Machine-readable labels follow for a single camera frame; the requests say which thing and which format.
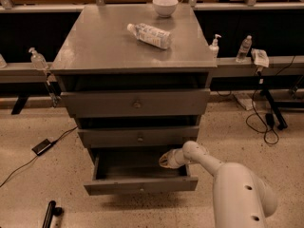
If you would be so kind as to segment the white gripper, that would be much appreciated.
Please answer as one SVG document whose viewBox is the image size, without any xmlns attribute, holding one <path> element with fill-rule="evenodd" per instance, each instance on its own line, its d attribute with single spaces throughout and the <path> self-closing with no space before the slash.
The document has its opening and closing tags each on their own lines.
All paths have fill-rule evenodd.
<svg viewBox="0 0 304 228">
<path fill-rule="evenodd" d="M 159 159 L 159 165 L 163 168 L 173 169 L 186 165 L 186 158 L 184 157 L 182 149 L 173 149 L 171 153 L 164 153 Z"/>
</svg>

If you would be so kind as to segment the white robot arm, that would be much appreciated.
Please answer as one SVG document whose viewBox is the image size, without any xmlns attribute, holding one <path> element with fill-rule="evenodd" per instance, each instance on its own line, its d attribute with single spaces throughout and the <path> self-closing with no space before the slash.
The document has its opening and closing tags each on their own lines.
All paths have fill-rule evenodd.
<svg viewBox="0 0 304 228">
<path fill-rule="evenodd" d="M 177 169 L 190 163 L 198 163 L 213 177 L 216 228 L 268 228 L 266 218 L 277 208 L 276 193 L 251 169 L 221 161 L 193 141 L 169 150 L 159 159 L 163 168 Z"/>
</svg>

